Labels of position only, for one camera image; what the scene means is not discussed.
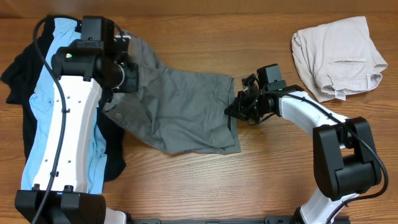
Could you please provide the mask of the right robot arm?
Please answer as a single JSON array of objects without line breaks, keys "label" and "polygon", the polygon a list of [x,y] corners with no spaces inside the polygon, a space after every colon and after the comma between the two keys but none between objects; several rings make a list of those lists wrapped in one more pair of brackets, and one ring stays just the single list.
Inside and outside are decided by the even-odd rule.
[{"label": "right robot arm", "polygon": [[243,78],[244,90],[225,109],[228,117],[261,124],[271,116],[291,121],[313,140],[317,188],[293,215],[267,216],[264,223],[349,223],[339,213],[350,202],[376,198],[389,184],[369,123],[347,118],[314,101],[303,88],[288,86],[278,64]]}]

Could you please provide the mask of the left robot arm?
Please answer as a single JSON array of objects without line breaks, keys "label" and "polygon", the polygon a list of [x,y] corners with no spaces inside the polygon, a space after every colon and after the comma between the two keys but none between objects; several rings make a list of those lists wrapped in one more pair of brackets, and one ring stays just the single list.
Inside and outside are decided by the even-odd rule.
[{"label": "left robot arm", "polygon": [[54,81],[54,106],[40,169],[30,190],[18,190],[18,212],[31,223],[130,222],[125,212],[87,192],[86,162],[93,119],[103,92],[132,93],[139,86],[129,39],[112,20],[84,16],[81,36],[45,64]]}]

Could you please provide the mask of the grey shorts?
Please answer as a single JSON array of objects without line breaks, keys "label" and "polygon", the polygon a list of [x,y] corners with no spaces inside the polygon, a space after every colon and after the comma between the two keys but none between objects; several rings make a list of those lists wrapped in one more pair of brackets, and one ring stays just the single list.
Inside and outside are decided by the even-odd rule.
[{"label": "grey shorts", "polygon": [[167,154],[240,153],[237,120],[224,113],[234,100],[233,77],[174,69],[144,39],[125,36],[139,69],[138,91],[114,94],[103,113]]}]

